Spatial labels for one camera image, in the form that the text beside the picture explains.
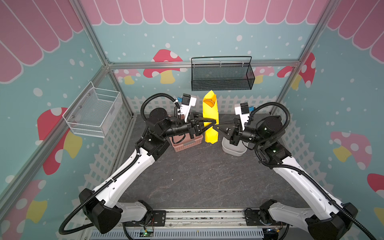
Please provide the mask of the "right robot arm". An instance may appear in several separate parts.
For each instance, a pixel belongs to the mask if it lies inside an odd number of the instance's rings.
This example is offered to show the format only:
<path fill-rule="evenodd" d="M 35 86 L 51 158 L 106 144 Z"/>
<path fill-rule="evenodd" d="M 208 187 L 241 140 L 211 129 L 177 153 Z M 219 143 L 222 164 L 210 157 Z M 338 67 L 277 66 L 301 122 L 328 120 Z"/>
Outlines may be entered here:
<path fill-rule="evenodd" d="M 280 116 L 268 116 L 257 123 L 256 127 L 251 127 L 254 115 L 269 106 L 281 109 L 285 113 L 285 121 Z M 253 111 L 249 110 L 247 104 L 241 104 L 240 107 L 241 113 L 246 114 L 247 122 L 234 119 L 232 123 L 215 125 L 214 130 L 223 134 L 231 145 L 239 142 L 253 144 L 253 150 L 261 164 L 284 178 L 309 206 L 301 210 L 268 200 L 260 207 L 259 220 L 262 224 L 283 222 L 308 232 L 315 240 L 339 240 L 355 225 L 369 239 L 375 239 L 356 219 L 357 208 L 351 203 L 342 203 L 325 190 L 300 166 L 285 146 L 279 143 L 291 121 L 291 114 L 284 105 L 269 102 Z"/>

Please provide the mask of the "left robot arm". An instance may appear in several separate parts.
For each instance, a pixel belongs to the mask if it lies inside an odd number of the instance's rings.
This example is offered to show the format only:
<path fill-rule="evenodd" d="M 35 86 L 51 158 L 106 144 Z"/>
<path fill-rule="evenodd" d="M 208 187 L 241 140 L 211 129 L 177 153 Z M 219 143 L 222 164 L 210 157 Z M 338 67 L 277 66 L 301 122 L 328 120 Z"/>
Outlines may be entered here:
<path fill-rule="evenodd" d="M 156 108 L 146 117 L 146 106 L 160 97 L 175 104 L 174 116 L 170 117 L 163 108 Z M 140 114 L 146 127 L 134 144 L 135 151 L 103 184 L 80 193 L 81 203 L 60 225 L 60 235 L 73 234 L 90 227 L 96 227 L 105 234 L 120 223 L 147 223 L 150 220 L 152 208 L 144 201 L 124 204 L 119 199 L 135 179 L 167 150 L 169 138 L 186 135 L 198 137 L 218 123 L 215 119 L 200 117 L 199 113 L 191 114 L 191 101 L 192 96 L 187 94 L 179 102 L 168 94 L 158 93 L 143 102 Z"/>

